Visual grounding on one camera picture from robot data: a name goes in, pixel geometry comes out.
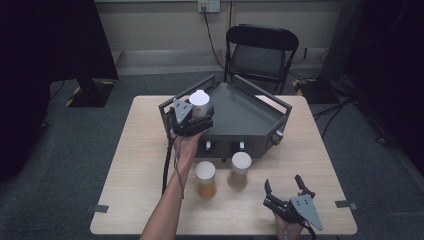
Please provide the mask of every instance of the black curtain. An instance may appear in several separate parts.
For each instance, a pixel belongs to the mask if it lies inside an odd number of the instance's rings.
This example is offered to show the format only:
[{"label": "black curtain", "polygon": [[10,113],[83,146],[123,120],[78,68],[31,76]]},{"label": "black curtain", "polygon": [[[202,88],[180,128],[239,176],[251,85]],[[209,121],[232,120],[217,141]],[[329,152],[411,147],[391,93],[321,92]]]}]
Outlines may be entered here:
[{"label": "black curtain", "polygon": [[0,1],[0,179],[24,165],[46,116],[50,84],[118,79],[90,0]]}]

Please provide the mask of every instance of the wooden table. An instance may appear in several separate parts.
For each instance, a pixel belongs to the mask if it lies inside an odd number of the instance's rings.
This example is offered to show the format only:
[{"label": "wooden table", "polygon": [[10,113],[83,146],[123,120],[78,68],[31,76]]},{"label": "wooden table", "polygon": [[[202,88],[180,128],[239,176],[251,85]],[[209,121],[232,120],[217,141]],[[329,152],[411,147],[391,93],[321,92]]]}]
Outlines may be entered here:
[{"label": "wooden table", "polygon": [[[116,149],[97,212],[91,223],[94,234],[140,234],[161,196],[167,139],[158,105],[171,96],[138,96],[134,99]],[[314,204],[324,230],[318,234],[354,234],[356,223],[349,208],[337,208],[346,200],[325,146],[309,110],[300,96],[279,96],[293,106],[283,141],[261,159],[253,159],[248,185],[242,191],[227,183],[231,159],[207,159],[215,164],[217,194],[204,200],[195,192],[194,168],[185,188],[177,234],[182,235],[275,235],[275,219],[262,205],[264,183],[283,200],[299,191],[299,174],[316,193]],[[173,171],[170,166],[169,177]]]}]

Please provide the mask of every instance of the black tape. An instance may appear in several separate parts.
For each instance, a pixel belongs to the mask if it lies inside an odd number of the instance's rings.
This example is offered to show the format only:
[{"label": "black tape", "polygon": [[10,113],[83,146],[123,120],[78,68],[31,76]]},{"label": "black tape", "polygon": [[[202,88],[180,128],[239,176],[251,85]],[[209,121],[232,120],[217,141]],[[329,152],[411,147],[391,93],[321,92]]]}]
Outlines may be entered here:
[{"label": "black tape", "polygon": [[356,203],[349,203],[347,200],[335,201],[337,208],[345,208],[348,207],[350,210],[358,209],[358,205]]},{"label": "black tape", "polygon": [[87,213],[95,213],[95,212],[107,213],[108,209],[109,209],[109,206],[94,205],[94,206],[88,206],[85,209],[85,212],[87,212]]}]

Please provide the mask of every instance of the black equipment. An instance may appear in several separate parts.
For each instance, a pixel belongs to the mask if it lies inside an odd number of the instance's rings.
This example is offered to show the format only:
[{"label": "black equipment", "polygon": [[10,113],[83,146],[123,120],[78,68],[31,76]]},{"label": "black equipment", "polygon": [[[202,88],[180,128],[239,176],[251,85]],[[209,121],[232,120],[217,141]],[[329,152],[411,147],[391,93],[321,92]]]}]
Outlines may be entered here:
[{"label": "black equipment", "polygon": [[296,175],[295,179],[297,186],[299,186],[299,189],[302,190],[302,192],[297,197],[291,197],[289,201],[281,201],[279,198],[272,195],[271,186],[267,179],[265,182],[266,197],[263,204],[288,223],[302,225],[308,229],[312,239],[316,239],[315,232],[309,223],[314,225],[320,231],[323,230],[323,227],[315,209],[314,202],[312,201],[315,197],[315,193],[305,187],[305,184],[299,175]]},{"label": "black equipment", "polygon": [[178,136],[190,137],[199,132],[206,131],[213,126],[212,116],[214,114],[213,106],[209,109],[206,116],[193,118],[193,105],[188,101],[174,99],[174,107],[171,107],[166,113],[167,122]]},{"label": "black equipment", "polygon": [[[221,82],[211,75],[159,105],[168,140],[171,140],[171,128],[177,135],[191,136],[212,126],[213,116],[213,127],[200,138],[198,158],[225,160],[240,151],[260,158],[269,148],[278,145],[292,107],[245,79],[234,77],[237,84]],[[192,121],[191,106],[183,98],[196,90],[204,90],[209,95],[213,108],[205,118]],[[263,95],[277,107],[256,95]]]}]

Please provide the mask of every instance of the chair backrest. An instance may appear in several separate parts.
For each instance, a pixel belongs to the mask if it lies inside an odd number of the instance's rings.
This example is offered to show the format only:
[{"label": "chair backrest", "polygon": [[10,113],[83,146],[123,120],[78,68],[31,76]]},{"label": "chair backrest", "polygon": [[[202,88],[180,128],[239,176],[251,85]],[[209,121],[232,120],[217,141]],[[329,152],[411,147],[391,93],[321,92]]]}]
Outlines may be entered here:
[{"label": "chair backrest", "polygon": [[260,25],[240,24],[231,27],[226,35],[229,43],[293,51],[299,46],[296,35],[286,29]]}]

